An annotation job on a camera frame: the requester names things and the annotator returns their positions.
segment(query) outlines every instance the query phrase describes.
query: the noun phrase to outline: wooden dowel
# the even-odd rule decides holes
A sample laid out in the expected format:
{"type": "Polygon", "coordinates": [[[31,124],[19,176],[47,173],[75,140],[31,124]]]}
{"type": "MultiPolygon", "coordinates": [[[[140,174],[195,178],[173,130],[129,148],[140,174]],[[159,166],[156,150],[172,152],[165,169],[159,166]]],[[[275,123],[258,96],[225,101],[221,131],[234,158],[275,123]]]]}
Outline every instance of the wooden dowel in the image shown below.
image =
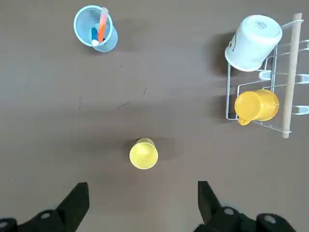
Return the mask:
{"type": "MultiPolygon", "coordinates": [[[[297,13],[293,16],[293,21],[299,20],[302,17],[302,13],[297,13]]],[[[289,58],[289,72],[287,78],[287,85],[285,90],[284,98],[284,108],[283,108],[283,124],[282,129],[283,138],[289,138],[292,106],[293,106],[293,95],[295,86],[295,76],[297,68],[297,57],[298,57],[298,47],[299,47],[299,37],[300,37],[300,26],[301,22],[295,22],[292,27],[291,36],[291,47],[290,47],[290,58],[289,58]]]]}

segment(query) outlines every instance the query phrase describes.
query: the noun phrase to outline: yellow cup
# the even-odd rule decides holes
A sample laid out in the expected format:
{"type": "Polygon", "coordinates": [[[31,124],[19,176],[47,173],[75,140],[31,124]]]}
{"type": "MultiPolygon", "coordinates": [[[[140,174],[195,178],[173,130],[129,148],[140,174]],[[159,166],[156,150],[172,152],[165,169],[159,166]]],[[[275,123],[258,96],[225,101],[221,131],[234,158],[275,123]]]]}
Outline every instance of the yellow cup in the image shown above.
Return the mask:
{"type": "Polygon", "coordinates": [[[278,110],[278,97],[267,89],[244,92],[235,101],[235,111],[241,125],[247,125],[252,120],[270,120],[278,110]]]}
{"type": "Polygon", "coordinates": [[[149,138],[139,139],[130,150],[130,161],[139,169],[152,168],[158,160],[158,151],[149,138]]]}

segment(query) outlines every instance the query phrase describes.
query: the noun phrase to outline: blue cup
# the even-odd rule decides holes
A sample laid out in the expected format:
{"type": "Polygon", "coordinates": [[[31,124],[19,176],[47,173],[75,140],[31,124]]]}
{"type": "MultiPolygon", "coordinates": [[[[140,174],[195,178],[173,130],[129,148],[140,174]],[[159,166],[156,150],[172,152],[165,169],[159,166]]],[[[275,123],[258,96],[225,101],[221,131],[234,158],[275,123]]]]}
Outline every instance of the blue cup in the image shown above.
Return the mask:
{"type": "Polygon", "coordinates": [[[110,15],[108,15],[103,42],[99,43],[96,47],[91,44],[91,28],[96,28],[98,30],[101,10],[101,7],[94,5],[85,6],[80,9],[74,18],[74,32],[83,44],[93,47],[99,52],[108,52],[111,51],[118,42],[118,33],[112,24],[110,15]]]}

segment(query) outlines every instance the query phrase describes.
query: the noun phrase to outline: cup rim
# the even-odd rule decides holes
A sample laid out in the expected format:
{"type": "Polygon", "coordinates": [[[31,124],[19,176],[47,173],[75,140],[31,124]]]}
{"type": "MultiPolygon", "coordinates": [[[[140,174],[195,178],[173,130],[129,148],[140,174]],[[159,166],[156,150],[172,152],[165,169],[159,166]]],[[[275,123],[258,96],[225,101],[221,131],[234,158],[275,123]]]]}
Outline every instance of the cup rim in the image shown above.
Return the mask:
{"type": "MultiPolygon", "coordinates": [[[[75,35],[76,35],[76,37],[79,39],[79,41],[82,42],[83,44],[89,46],[89,47],[93,47],[93,45],[92,45],[91,43],[86,43],[85,41],[82,40],[82,38],[81,38],[81,37],[79,36],[79,34],[77,33],[77,29],[76,29],[76,22],[77,22],[78,16],[79,16],[84,10],[87,10],[87,9],[90,9],[90,8],[95,8],[95,9],[98,9],[98,10],[102,10],[102,7],[100,7],[100,6],[95,6],[95,5],[88,5],[88,6],[83,7],[83,8],[80,9],[80,10],[76,13],[76,15],[75,15],[73,27],[74,27],[75,35]]],[[[113,25],[112,25],[112,18],[110,17],[110,14],[108,14],[108,21],[109,21],[109,23],[110,23],[110,31],[109,31],[109,33],[108,33],[106,39],[105,39],[103,42],[99,43],[98,46],[101,46],[101,45],[105,44],[105,43],[110,39],[110,37],[111,37],[111,35],[112,35],[112,28],[113,28],[113,25]]]]}
{"type": "Polygon", "coordinates": [[[139,143],[135,143],[135,144],[132,146],[131,150],[130,150],[129,158],[130,158],[130,161],[131,161],[131,163],[133,164],[134,167],[136,167],[136,168],[138,168],[138,169],[141,169],[141,170],[147,170],[147,169],[150,169],[150,168],[154,167],[155,164],[158,162],[158,150],[156,149],[156,147],[155,147],[154,145],[152,145],[151,143],[148,143],[148,142],[139,142],[139,143]],[[131,154],[132,154],[132,153],[131,153],[131,151],[133,150],[134,146],[137,145],[137,144],[147,144],[147,145],[150,145],[150,146],[154,149],[155,154],[156,154],[156,160],[155,160],[155,162],[154,162],[150,167],[141,168],[141,167],[136,166],[136,165],[132,162],[132,159],[131,159],[131,154]]]}

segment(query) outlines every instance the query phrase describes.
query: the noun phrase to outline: blue marker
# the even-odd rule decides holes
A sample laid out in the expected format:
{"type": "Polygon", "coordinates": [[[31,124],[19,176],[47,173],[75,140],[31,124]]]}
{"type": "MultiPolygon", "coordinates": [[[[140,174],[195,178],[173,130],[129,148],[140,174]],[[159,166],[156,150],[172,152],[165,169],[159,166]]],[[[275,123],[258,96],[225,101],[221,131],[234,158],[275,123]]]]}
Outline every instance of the blue marker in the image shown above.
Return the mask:
{"type": "Polygon", "coordinates": [[[96,28],[91,28],[91,44],[94,47],[98,46],[98,31],[96,28]]]}

